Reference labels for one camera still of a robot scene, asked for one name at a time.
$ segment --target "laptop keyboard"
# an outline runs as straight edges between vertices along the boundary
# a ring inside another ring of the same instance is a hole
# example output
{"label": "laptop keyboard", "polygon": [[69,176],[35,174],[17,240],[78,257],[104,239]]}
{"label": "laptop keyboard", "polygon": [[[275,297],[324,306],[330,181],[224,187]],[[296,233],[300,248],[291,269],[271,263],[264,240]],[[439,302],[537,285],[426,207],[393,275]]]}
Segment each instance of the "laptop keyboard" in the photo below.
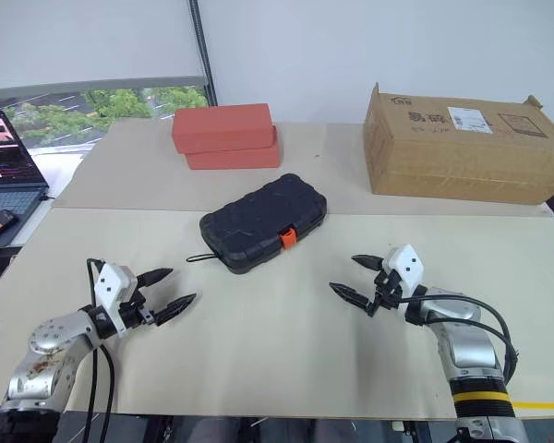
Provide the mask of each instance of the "laptop keyboard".
{"label": "laptop keyboard", "polygon": [[0,192],[0,210],[10,210],[17,215],[23,215],[27,212],[33,200],[40,195],[42,191],[14,191]]}

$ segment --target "white wall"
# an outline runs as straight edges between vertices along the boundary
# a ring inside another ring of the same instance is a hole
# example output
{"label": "white wall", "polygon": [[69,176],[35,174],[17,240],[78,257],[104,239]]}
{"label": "white wall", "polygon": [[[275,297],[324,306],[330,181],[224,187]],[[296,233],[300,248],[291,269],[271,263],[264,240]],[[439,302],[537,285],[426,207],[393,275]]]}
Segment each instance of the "white wall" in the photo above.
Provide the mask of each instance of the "white wall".
{"label": "white wall", "polygon": [[554,120],[554,0],[199,0],[220,104],[361,122],[375,82],[522,102]]}

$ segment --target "black plastic case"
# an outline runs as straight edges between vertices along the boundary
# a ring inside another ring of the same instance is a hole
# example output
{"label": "black plastic case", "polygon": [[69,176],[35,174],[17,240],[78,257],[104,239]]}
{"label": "black plastic case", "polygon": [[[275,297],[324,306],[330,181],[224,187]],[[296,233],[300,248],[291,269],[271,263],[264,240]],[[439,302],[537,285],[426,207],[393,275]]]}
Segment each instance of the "black plastic case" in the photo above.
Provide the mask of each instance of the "black plastic case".
{"label": "black plastic case", "polygon": [[295,230],[299,241],[326,215],[326,198],[295,174],[286,174],[203,216],[201,236],[235,274],[277,256],[282,235]]}

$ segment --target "yellow tape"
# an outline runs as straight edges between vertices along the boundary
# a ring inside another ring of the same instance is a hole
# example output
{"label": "yellow tape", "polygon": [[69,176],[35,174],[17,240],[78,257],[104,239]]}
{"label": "yellow tape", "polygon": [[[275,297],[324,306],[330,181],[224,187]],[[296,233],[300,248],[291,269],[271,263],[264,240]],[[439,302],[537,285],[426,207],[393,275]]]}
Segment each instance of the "yellow tape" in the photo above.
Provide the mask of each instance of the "yellow tape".
{"label": "yellow tape", "polygon": [[519,409],[554,409],[554,403],[540,403],[533,401],[514,401],[513,408]]}
{"label": "yellow tape", "polygon": [[504,392],[494,392],[479,390],[476,392],[462,392],[455,394],[453,396],[453,401],[467,401],[467,400],[502,400],[502,401],[511,401],[509,400],[509,395]]}

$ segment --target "box label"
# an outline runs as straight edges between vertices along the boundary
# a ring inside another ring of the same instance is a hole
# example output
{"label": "box label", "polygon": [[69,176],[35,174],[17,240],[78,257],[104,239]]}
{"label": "box label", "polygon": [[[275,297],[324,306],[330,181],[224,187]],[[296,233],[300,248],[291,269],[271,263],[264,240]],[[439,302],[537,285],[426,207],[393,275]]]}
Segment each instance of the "box label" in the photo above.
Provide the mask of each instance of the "box label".
{"label": "box label", "polygon": [[392,97],[390,101],[394,104],[407,104],[412,106],[413,102],[408,97]]}
{"label": "box label", "polygon": [[492,134],[492,129],[477,109],[447,108],[450,111],[453,125],[460,131],[484,132]]}
{"label": "box label", "polygon": [[503,121],[509,125],[509,127],[519,133],[519,134],[525,134],[527,136],[533,136],[533,137],[543,137],[548,138],[546,134],[542,132],[542,130],[536,126],[534,122],[530,120],[529,117],[525,117],[522,115],[508,115],[508,114],[499,114],[500,118],[503,119]]}

